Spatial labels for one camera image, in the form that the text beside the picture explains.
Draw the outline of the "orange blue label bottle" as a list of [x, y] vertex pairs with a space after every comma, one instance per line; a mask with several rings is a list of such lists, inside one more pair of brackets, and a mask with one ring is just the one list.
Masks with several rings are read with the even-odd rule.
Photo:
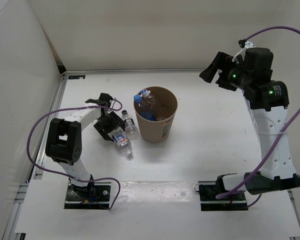
[[118, 152], [121, 156], [130, 158], [133, 155], [132, 144], [122, 130], [116, 130], [112, 134], [112, 140], [115, 142]]

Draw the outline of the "black label plastic bottle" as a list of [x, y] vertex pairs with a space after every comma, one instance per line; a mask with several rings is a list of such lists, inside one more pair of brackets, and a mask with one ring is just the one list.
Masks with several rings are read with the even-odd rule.
[[126, 110], [122, 110], [121, 118], [125, 124], [124, 130], [127, 137], [131, 141], [137, 140], [139, 137], [139, 130], [134, 122], [133, 117]]

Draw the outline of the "blue label water bottle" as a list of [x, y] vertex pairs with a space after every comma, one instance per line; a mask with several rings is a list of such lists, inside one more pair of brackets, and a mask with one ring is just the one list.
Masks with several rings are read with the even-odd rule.
[[136, 94], [133, 97], [134, 103], [136, 104], [136, 111], [137, 113], [144, 119], [148, 121], [155, 121], [155, 117], [152, 114], [151, 109], [148, 107], [148, 105], [145, 103], [145, 101], [142, 99], [141, 95]]

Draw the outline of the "clear unlabelled plastic bottle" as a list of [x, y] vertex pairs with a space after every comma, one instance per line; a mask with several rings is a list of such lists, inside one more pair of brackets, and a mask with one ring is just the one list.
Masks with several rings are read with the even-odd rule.
[[154, 118], [156, 121], [163, 121], [167, 118], [165, 116], [164, 106], [161, 104], [161, 102], [158, 100], [158, 98], [152, 94], [151, 91], [149, 91], [147, 89], [143, 89], [141, 91], [141, 95], [142, 95], [145, 103], [148, 105], [148, 107], [152, 111], [152, 114], [154, 115]]

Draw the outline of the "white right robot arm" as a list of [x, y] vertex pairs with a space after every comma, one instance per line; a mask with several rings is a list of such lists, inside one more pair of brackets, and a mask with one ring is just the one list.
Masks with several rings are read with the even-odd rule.
[[258, 195], [300, 188], [286, 132], [300, 108], [287, 119], [288, 89], [282, 81], [272, 79], [273, 58], [273, 53], [262, 47], [248, 48], [244, 56], [236, 57], [220, 51], [199, 75], [207, 83], [218, 75], [220, 88], [242, 91], [261, 150], [262, 160], [252, 172], [218, 176], [214, 188], [218, 200], [244, 192]]

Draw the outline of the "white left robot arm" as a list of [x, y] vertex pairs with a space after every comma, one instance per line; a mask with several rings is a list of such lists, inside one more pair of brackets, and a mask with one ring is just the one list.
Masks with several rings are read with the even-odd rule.
[[113, 101], [108, 93], [101, 93], [98, 99], [86, 100], [83, 107], [64, 118], [52, 119], [49, 125], [45, 154], [64, 169], [84, 200], [94, 197], [95, 187], [81, 160], [82, 131], [94, 123], [104, 140], [114, 142], [113, 135], [123, 129], [124, 122], [110, 109]]

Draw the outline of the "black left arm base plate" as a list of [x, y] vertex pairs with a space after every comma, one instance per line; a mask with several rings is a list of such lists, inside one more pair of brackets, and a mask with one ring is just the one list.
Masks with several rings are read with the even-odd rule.
[[110, 207], [111, 183], [101, 182], [78, 187], [68, 184], [64, 209], [68, 210], [108, 210]]

